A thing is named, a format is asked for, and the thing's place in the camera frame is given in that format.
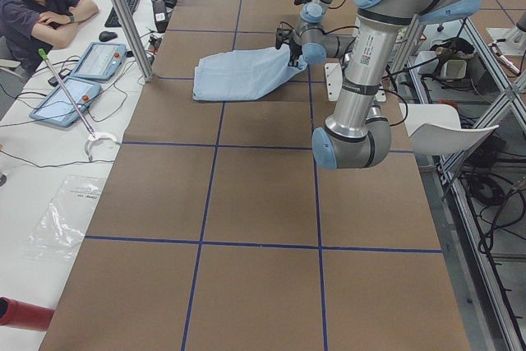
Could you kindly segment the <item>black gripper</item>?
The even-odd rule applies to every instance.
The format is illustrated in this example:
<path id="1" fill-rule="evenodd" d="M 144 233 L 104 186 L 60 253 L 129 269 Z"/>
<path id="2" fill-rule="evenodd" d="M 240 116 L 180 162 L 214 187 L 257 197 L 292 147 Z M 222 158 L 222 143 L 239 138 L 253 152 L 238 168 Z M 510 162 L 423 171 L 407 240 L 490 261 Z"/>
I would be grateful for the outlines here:
<path id="1" fill-rule="evenodd" d="M 299 58 L 302 56 L 302 41 L 299 37 L 291 36 L 288 39 L 290 50 L 289 66 L 298 67 Z"/>

